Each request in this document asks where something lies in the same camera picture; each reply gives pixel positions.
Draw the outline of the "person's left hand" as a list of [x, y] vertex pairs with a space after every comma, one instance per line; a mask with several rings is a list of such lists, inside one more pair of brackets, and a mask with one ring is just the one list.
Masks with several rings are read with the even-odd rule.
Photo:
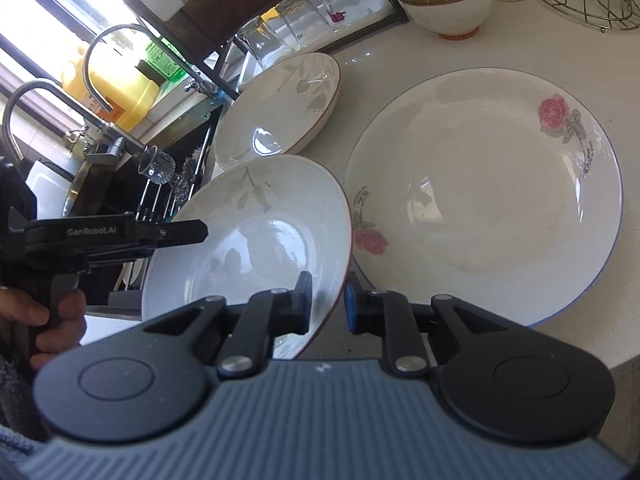
[[[36, 351], [29, 361], [33, 370], [40, 370], [59, 354], [80, 346], [81, 338], [87, 330], [86, 307], [86, 296], [80, 289], [60, 301], [58, 315], [61, 322], [38, 335]], [[5, 346], [10, 342], [13, 323], [43, 327], [49, 323], [49, 318], [50, 311], [26, 292], [2, 287], [1, 342]]]

